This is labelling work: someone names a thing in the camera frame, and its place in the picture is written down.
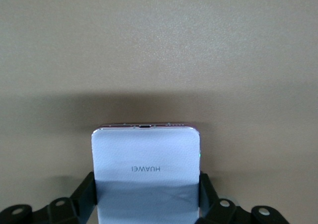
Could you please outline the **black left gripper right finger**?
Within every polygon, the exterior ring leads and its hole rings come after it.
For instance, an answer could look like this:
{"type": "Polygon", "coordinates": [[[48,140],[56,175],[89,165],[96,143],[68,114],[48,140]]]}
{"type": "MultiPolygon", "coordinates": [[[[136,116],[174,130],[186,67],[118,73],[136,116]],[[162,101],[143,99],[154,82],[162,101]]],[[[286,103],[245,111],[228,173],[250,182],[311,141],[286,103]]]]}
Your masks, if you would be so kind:
{"type": "Polygon", "coordinates": [[[199,180],[200,224],[287,224],[282,214],[270,206],[255,206],[250,212],[233,201],[220,198],[208,176],[201,172],[199,180]]]}

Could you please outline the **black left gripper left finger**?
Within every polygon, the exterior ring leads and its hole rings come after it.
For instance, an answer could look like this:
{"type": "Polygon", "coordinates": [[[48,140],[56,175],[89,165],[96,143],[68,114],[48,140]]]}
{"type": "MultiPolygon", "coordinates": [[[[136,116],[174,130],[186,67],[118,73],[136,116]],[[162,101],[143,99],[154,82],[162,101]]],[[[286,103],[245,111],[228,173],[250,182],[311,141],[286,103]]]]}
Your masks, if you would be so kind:
{"type": "Polygon", "coordinates": [[[60,197],[33,211],[27,204],[7,207],[0,212],[2,224],[85,224],[95,206],[94,173],[90,172],[70,197],[60,197]]]}

